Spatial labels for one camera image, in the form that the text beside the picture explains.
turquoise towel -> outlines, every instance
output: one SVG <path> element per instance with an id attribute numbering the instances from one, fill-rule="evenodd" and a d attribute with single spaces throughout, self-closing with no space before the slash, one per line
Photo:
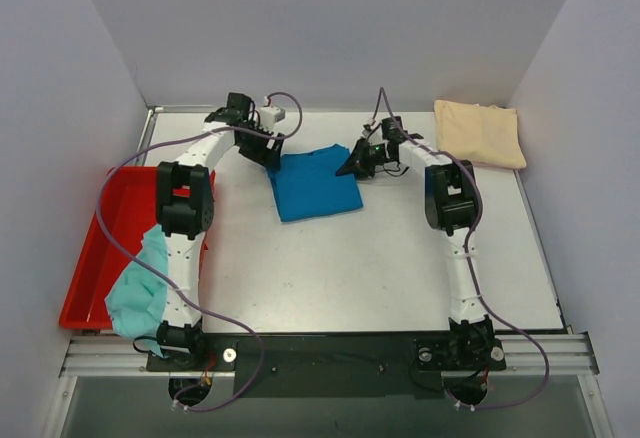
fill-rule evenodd
<path id="1" fill-rule="evenodd" d="M 163 274 L 168 272 L 167 246 L 160 225 L 144 234 L 138 259 Z M 129 263 L 105 298 L 113 331 L 130 339 L 156 336 L 167 301 L 167 284 L 137 263 Z M 151 340 L 142 341 L 156 355 L 160 346 Z"/>
<path id="2" fill-rule="evenodd" d="M 280 220 L 302 220 L 362 208 L 355 176 L 336 176 L 347 158 L 349 150 L 340 145 L 282 156 L 280 170 L 269 171 Z"/>

gray wall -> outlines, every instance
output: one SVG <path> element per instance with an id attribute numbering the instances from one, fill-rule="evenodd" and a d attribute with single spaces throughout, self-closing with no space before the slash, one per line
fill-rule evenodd
<path id="1" fill-rule="evenodd" d="M 505 104 L 565 0 L 93 0 L 148 103 Z"/>
<path id="2" fill-rule="evenodd" d="M 640 436 L 640 0 L 567 0 L 518 88 L 527 194 L 619 437 Z"/>
<path id="3" fill-rule="evenodd" d="M 99 182 L 146 112 L 90 0 L 0 0 L 0 20 L 0 426 L 32 438 Z"/>

beige cloth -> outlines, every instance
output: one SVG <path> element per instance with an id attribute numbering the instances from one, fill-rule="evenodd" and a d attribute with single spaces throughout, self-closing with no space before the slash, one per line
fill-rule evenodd
<path id="1" fill-rule="evenodd" d="M 436 100 L 436 145 L 460 160 L 522 169 L 527 162 L 518 144 L 513 108 Z"/>

purple cable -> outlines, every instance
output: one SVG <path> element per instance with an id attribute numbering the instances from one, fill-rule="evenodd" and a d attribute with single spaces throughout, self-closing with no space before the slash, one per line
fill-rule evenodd
<path id="1" fill-rule="evenodd" d="M 153 273 L 154 275 L 156 275 L 162 281 L 167 283 L 167 285 L 169 285 L 171 288 L 173 288 L 174 291 L 176 292 L 176 294 L 187 305 L 189 305 L 191 308 L 199 311 L 200 313 L 202 313 L 204 315 L 208 315 L 208 316 L 211 316 L 213 318 L 217 318 L 218 320 L 226 321 L 228 323 L 236 325 L 236 326 L 246 330 L 248 333 L 251 334 L 251 336 L 253 336 L 256 340 L 258 340 L 258 344 L 260 346 L 260 359 L 258 360 L 258 365 L 256 366 L 255 371 L 253 372 L 251 377 L 247 380 L 247 382 L 244 385 L 242 385 L 242 387 L 236 393 L 234 393 L 233 396 L 231 396 L 231 398 L 229 398 L 226 401 L 223 401 L 222 403 L 220 403 L 218 405 L 215 405 L 215 406 L 212 406 L 212 407 L 208 407 L 208 408 L 196 408 L 196 407 L 192 406 L 192 407 L 187 408 L 188 411 L 194 411 L 194 412 L 215 411 L 215 410 L 219 410 L 220 408 L 223 408 L 223 407 L 225 407 L 227 405 L 230 405 L 231 403 L 236 401 L 254 383 L 254 381 L 258 377 L 258 374 L 260 373 L 260 370 L 262 369 L 262 366 L 264 365 L 264 355 L 265 355 L 264 342 L 262 341 L 262 338 L 260 337 L 260 335 L 258 335 L 258 333 L 256 333 L 253 329 L 251 329 L 249 326 L 245 325 L 244 323 L 242 323 L 242 322 L 240 322 L 238 320 L 235 320 L 233 318 L 230 318 L 228 316 L 224 316 L 224 315 L 221 315 L 219 313 L 215 313 L 213 311 L 207 310 L 206 308 L 203 308 L 203 307 L 201 307 L 199 305 L 196 305 L 193 301 L 191 301 L 189 298 L 187 298 L 187 296 L 182 291 L 180 291 L 178 285 L 171 278 L 166 276 L 164 273 L 156 270 L 154 267 L 148 265 L 144 261 L 139 260 L 133 254 L 129 253 L 129 251 L 127 249 L 125 249 L 120 243 L 118 243 L 118 241 L 111 234 L 111 232 L 107 228 L 107 225 L 104 222 L 104 218 L 102 217 L 102 198 L 103 198 L 104 192 L 105 192 L 105 190 L 107 188 L 107 184 L 109 183 L 111 178 L 113 178 L 113 176 L 118 171 L 120 171 L 121 168 L 123 168 L 130 161 L 135 160 L 137 157 L 139 157 L 141 155 L 144 155 L 145 153 L 148 153 L 149 151 L 155 150 L 157 148 L 163 148 L 165 146 L 181 145 L 181 144 L 184 144 L 184 143 L 197 141 L 197 140 L 200 140 L 202 138 L 205 138 L 205 137 L 211 135 L 212 133 L 219 133 L 219 132 L 222 132 L 222 131 L 239 131 L 239 132 L 242 132 L 242 133 L 247 133 L 249 135 L 259 136 L 259 137 L 263 137 L 263 138 L 269 138 L 271 140 L 276 140 L 276 141 L 283 141 L 283 140 L 286 140 L 287 138 L 291 138 L 293 135 L 295 135 L 298 132 L 298 130 L 302 126 L 302 106 L 300 105 L 300 102 L 293 95 L 290 95 L 289 93 L 286 93 L 284 91 L 277 91 L 275 93 L 271 93 L 270 95 L 268 95 L 268 98 L 271 99 L 271 97 L 273 97 L 273 96 L 286 96 L 286 97 L 290 98 L 296 104 L 296 106 L 298 107 L 298 113 L 299 113 L 298 124 L 296 125 L 296 127 L 294 128 L 294 130 L 291 133 L 283 135 L 283 136 L 269 136 L 269 135 L 266 135 L 264 133 L 259 133 L 257 131 L 247 130 L 245 128 L 240 128 L 240 127 L 236 127 L 236 126 L 224 126 L 224 127 L 221 127 L 221 128 L 217 128 L 216 130 L 212 130 L 211 132 L 200 133 L 199 135 L 191 136 L 189 138 L 182 138 L 180 140 L 172 140 L 172 141 L 165 141 L 165 142 L 162 142 L 162 143 L 156 143 L 155 145 L 151 145 L 151 146 L 148 146 L 147 148 L 144 148 L 142 150 L 138 150 L 135 154 L 131 155 L 130 157 L 128 157 L 127 159 L 122 161 L 119 165 L 117 165 L 115 168 L 113 168 L 111 171 L 109 171 L 109 173 L 107 174 L 107 177 L 105 178 L 104 182 L 102 183 L 102 187 L 100 188 L 100 193 L 98 194 L 98 202 L 96 204 L 96 220 L 98 222 L 98 225 L 100 226 L 100 229 L 102 230 L 102 232 L 106 236 L 106 238 L 111 242 L 111 244 L 120 253 L 122 253 L 129 260 L 131 260 L 134 263 L 137 263 L 138 265 L 142 266 L 146 270 L 148 270 L 151 273 Z M 186 387 L 186 388 L 183 388 L 182 390 L 178 391 L 178 393 L 176 393 L 174 399 L 177 399 L 177 397 L 179 397 L 181 394 L 185 393 L 188 389 L 191 389 L 191 387 Z"/>
<path id="2" fill-rule="evenodd" d="M 422 143 L 418 143 L 406 131 L 404 131 L 402 129 L 402 127 L 400 126 L 400 123 L 398 123 L 398 120 L 396 120 L 393 112 L 391 111 L 391 106 L 389 104 L 389 99 L 387 98 L 387 92 L 385 91 L 385 89 L 383 87 L 380 87 L 380 91 L 378 92 L 378 102 L 376 103 L 376 109 L 375 109 L 375 111 L 373 113 L 373 118 L 375 118 L 376 115 L 378 114 L 378 108 L 380 107 L 380 98 L 384 98 L 384 102 L 385 102 L 385 105 L 387 107 L 387 111 L 389 112 L 389 115 L 391 116 L 391 119 L 393 120 L 394 124 L 396 125 L 396 128 L 398 128 L 398 130 L 400 130 L 400 132 L 404 135 L 404 137 L 408 141 L 410 141 L 414 145 L 418 146 L 419 148 L 423 149 L 424 151 L 426 151 L 427 153 L 429 153 L 429 154 L 431 154 L 433 156 L 445 156 L 445 157 L 449 158 L 458 168 L 460 168 L 460 171 L 462 171 L 462 173 L 469 180 L 469 183 L 471 183 L 471 186 L 473 187 L 473 191 L 476 194 L 476 198 L 477 198 L 477 202 L 478 202 L 478 213 L 476 215 L 476 219 L 474 220 L 473 224 L 469 227 L 469 231 L 467 233 L 467 236 L 464 239 L 463 248 L 464 248 L 464 252 L 467 254 L 467 265 L 469 266 L 469 273 L 471 274 L 471 279 L 473 280 L 473 286 L 474 286 L 474 288 L 476 290 L 476 293 L 478 295 L 478 299 L 479 299 L 480 303 L 482 304 L 482 306 L 484 306 L 485 310 L 487 310 L 487 313 L 489 313 L 489 315 L 491 315 L 492 318 L 494 318 L 495 320 L 499 321 L 500 323 L 505 325 L 507 328 L 510 328 L 511 330 L 515 331 L 516 333 L 524 336 L 536 348 L 538 348 L 538 350 L 540 351 L 540 354 L 542 355 L 542 359 L 544 360 L 544 377 L 542 378 L 542 381 L 536 387 L 536 389 L 533 390 L 531 393 L 529 393 L 528 395 L 526 395 L 525 397 L 523 397 L 523 398 L 521 398 L 519 400 L 515 400 L 515 401 L 508 402 L 508 403 L 503 403 L 503 404 L 497 404 L 497 405 L 479 405 L 479 406 L 474 407 L 474 409 L 476 411 L 499 410 L 499 409 L 503 409 L 503 408 L 511 408 L 513 406 L 518 406 L 518 405 L 521 405 L 523 403 L 526 403 L 527 401 L 535 398 L 540 393 L 542 393 L 542 391 L 546 388 L 547 384 L 549 383 L 549 373 L 550 373 L 549 357 L 547 356 L 547 353 L 544 351 L 544 348 L 542 348 L 542 345 L 535 338 L 533 338 L 526 331 L 518 328 L 517 326 L 509 323 L 504 318 L 500 317 L 495 311 L 493 311 L 491 309 L 491 307 L 487 304 L 487 302 L 485 301 L 484 297 L 482 296 L 482 292 L 480 291 L 480 283 L 478 282 L 478 277 L 476 276 L 476 270 L 475 270 L 475 268 L 473 266 L 473 261 L 471 260 L 471 257 L 469 256 L 469 240 L 471 239 L 471 234 L 474 231 L 476 231 L 476 228 L 478 227 L 478 224 L 480 223 L 480 219 L 482 218 L 482 214 L 484 212 L 484 206 L 483 206 L 483 203 L 482 203 L 482 197 L 480 196 L 480 190 L 478 189 L 478 185 L 476 184 L 476 180 L 471 175 L 471 173 L 469 173 L 469 170 L 467 170 L 466 167 L 460 162 L 460 160 L 455 158 L 451 153 L 448 153 L 446 151 L 434 151 L 434 150 L 430 149 L 429 147 L 423 145 Z M 449 396 L 453 397 L 453 395 L 451 395 L 451 393 L 449 391 L 447 391 L 447 393 L 449 394 Z M 460 403 L 460 404 L 462 406 L 466 407 L 466 408 L 471 408 L 471 406 L 467 405 L 466 403 Z"/>

